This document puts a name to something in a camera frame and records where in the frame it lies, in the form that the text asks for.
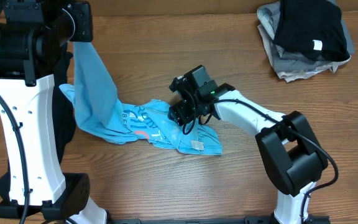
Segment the light blue t-shirt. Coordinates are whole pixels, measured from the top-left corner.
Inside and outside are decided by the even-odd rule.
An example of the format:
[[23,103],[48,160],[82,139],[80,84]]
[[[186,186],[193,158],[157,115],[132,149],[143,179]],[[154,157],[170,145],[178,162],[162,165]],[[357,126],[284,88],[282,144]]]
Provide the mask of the light blue t-shirt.
[[145,139],[157,148],[182,154],[217,156],[223,146],[215,130],[195,124],[190,134],[168,118],[169,104],[151,100],[144,105],[122,103],[112,77],[90,42],[73,44],[74,83],[60,85],[72,103],[78,127],[114,144]]

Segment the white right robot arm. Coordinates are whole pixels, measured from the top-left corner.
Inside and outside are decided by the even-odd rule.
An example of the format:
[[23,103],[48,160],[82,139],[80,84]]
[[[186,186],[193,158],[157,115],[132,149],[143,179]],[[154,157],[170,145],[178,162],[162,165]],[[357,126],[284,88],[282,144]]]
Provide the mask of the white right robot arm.
[[168,117],[180,126],[194,123],[201,115],[232,123],[254,136],[265,171],[278,190],[271,215],[247,216],[244,223],[329,223],[329,217],[308,213],[312,191],[328,166],[329,157],[319,145],[307,119],[299,112],[288,115],[263,108],[233,86],[172,83],[181,101]]

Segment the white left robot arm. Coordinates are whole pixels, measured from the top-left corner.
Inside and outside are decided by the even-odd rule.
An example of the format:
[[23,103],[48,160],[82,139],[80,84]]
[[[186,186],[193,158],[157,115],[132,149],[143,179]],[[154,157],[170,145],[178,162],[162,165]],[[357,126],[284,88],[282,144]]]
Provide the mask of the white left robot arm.
[[67,82],[68,42],[91,42],[87,1],[0,1],[0,117],[8,170],[0,178],[0,218],[21,223],[109,223],[90,197],[85,173],[62,172],[75,131]]

